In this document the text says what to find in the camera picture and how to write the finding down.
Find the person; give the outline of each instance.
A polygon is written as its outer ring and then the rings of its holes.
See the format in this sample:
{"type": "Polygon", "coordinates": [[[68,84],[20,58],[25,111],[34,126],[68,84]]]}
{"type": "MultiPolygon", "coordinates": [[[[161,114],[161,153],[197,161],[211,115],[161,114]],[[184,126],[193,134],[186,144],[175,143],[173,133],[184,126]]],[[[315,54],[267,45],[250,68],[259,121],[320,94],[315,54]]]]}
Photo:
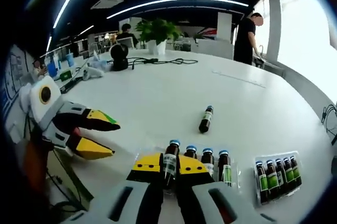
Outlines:
{"type": "Polygon", "coordinates": [[[253,49],[258,55],[255,41],[255,29],[256,26],[262,25],[263,17],[259,13],[254,13],[241,21],[234,46],[235,61],[252,65],[253,49]]]}
{"type": "Polygon", "coordinates": [[[122,26],[122,33],[117,35],[117,40],[118,39],[122,39],[122,38],[127,38],[127,37],[132,37],[132,41],[133,41],[133,46],[136,47],[138,40],[135,37],[134,34],[129,33],[131,29],[131,25],[129,23],[125,23],[122,26]]]}
{"type": "Polygon", "coordinates": [[[33,75],[35,80],[38,80],[47,72],[46,67],[41,67],[41,63],[39,60],[36,60],[34,62],[34,70],[33,70],[33,75]]]}

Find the window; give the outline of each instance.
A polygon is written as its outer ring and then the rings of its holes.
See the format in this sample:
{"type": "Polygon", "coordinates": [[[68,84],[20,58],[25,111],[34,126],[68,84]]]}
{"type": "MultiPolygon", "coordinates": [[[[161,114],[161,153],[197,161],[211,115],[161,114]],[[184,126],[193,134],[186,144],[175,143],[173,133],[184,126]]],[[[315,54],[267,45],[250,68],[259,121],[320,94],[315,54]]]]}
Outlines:
{"type": "Polygon", "coordinates": [[[269,7],[269,0],[260,0],[255,5],[255,11],[258,12],[263,16],[263,25],[260,27],[256,27],[255,32],[255,39],[256,39],[256,46],[259,53],[262,52],[265,54],[268,49],[268,42],[269,42],[269,27],[270,27],[270,7],[269,7]]]}
{"type": "Polygon", "coordinates": [[[330,44],[328,18],[321,5],[324,1],[281,0],[278,61],[310,80],[335,102],[337,51],[330,44]]]}

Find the round white table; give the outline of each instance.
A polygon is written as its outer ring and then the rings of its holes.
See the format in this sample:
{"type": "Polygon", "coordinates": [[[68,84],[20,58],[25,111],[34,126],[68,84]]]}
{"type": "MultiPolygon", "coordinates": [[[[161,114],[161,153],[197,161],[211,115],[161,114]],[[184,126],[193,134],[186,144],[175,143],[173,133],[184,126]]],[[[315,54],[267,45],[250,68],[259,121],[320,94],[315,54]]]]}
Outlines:
{"type": "MultiPolygon", "coordinates": [[[[110,58],[108,53],[102,57],[110,58]]],[[[154,56],[131,50],[129,57],[154,56]]],[[[94,197],[104,194],[126,178],[137,153],[165,148],[169,140],[178,138],[184,146],[229,150],[241,172],[240,194],[254,202],[254,157],[298,151],[301,189],[257,211],[279,223],[299,223],[326,188],[333,158],[328,135],[309,104],[283,78],[262,69],[188,52],[167,50],[160,57],[175,58],[199,62],[136,65],[134,70],[129,67],[81,82],[65,95],[102,110],[121,125],[112,132],[82,130],[116,150],[109,158],[74,160],[72,167],[84,186],[94,197]],[[209,132],[202,135],[198,126],[207,105],[214,107],[214,116],[209,132]]]]}

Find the robotic hand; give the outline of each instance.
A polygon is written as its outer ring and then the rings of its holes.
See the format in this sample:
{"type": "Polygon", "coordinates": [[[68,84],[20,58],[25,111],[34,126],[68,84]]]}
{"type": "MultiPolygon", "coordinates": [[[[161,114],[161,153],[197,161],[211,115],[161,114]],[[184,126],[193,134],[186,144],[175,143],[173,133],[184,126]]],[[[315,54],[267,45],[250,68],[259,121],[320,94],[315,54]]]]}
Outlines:
{"type": "Polygon", "coordinates": [[[59,87],[49,76],[20,91],[21,107],[42,132],[42,139],[68,155],[85,159],[112,156],[114,151],[94,140],[79,135],[79,127],[110,131],[120,129],[118,123],[99,110],[66,101],[59,87]]]}
{"type": "MultiPolygon", "coordinates": [[[[126,181],[90,202],[63,224],[158,223],[163,203],[163,154],[136,161],[126,181]]],[[[175,193],[185,223],[271,224],[253,206],[223,182],[214,182],[198,160],[179,155],[175,193]]]]}

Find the blue bottle cap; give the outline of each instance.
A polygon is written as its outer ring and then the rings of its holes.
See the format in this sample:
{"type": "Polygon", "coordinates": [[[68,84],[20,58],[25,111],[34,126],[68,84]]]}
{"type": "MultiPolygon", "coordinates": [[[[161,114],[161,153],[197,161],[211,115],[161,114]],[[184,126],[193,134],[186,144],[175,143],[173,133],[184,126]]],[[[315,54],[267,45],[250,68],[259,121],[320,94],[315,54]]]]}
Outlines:
{"type": "Polygon", "coordinates": [[[186,147],[186,151],[189,150],[189,149],[194,150],[196,152],[196,147],[194,145],[188,145],[186,147]]]}
{"type": "Polygon", "coordinates": [[[225,150],[225,149],[220,150],[219,156],[221,156],[221,155],[223,155],[223,154],[227,154],[227,155],[228,155],[228,150],[225,150]]]}
{"type": "Polygon", "coordinates": [[[204,154],[206,152],[210,152],[210,153],[213,154],[213,149],[212,148],[205,148],[205,149],[203,149],[202,154],[204,154]]]}
{"type": "Polygon", "coordinates": [[[171,144],[176,144],[176,145],[178,145],[178,147],[180,147],[180,141],[178,139],[171,140],[170,145],[171,144]]]}

